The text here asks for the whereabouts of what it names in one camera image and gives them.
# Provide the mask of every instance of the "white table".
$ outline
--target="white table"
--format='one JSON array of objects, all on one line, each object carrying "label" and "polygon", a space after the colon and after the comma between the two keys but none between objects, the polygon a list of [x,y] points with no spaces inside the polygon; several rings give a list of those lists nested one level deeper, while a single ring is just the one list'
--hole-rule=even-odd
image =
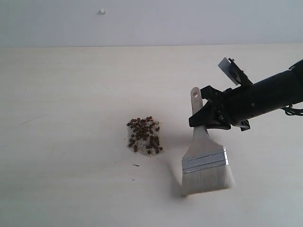
[{"label": "white table", "polygon": [[[257,82],[302,56],[303,44],[0,49],[0,226],[302,226],[303,118],[282,110],[209,131],[235,188],[179,193],[191,88],[235,87],[223,57]],[[147,115],[162,122],[155,157],[126,147],[126,122]]]}]

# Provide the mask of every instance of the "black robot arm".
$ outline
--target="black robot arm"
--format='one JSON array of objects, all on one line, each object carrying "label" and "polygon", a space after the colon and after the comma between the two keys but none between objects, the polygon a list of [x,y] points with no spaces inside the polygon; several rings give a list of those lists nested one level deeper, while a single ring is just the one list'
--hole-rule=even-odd
[{"label": "black robot arm", "polygon": [[231,125],[250,129],[248,119],[283,109],[287,115],[303,115],[292,105],[303,102],[303,59],[284,72],[253,84],[233,59],[224,58],[218,65],[239,87],[219,91],[211,86],[201,89],[207,103],[189,118],[189,126],[228,130]]}]

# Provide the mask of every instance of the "white wall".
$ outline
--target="white wall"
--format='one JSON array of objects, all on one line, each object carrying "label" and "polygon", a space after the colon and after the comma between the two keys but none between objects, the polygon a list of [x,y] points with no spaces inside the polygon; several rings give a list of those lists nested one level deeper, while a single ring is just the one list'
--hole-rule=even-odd
[{"label": "white wall", "polygon": [[0,47],[303,42],[302,9],[302,0],[0,0]]}]

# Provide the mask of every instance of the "coffee beans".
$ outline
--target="coffee beans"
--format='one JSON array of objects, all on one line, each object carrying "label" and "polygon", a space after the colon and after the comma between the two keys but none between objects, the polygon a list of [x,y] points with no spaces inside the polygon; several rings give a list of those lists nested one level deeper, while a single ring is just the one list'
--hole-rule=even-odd
[{"label": "coffee beans", "polygon": [[143,119],[134,118],[126,125],[129,132],[128,147],[134,152],[150,156],[159,154],[163,150],[162,147],[159,147],[159,122],[152,116]]}]

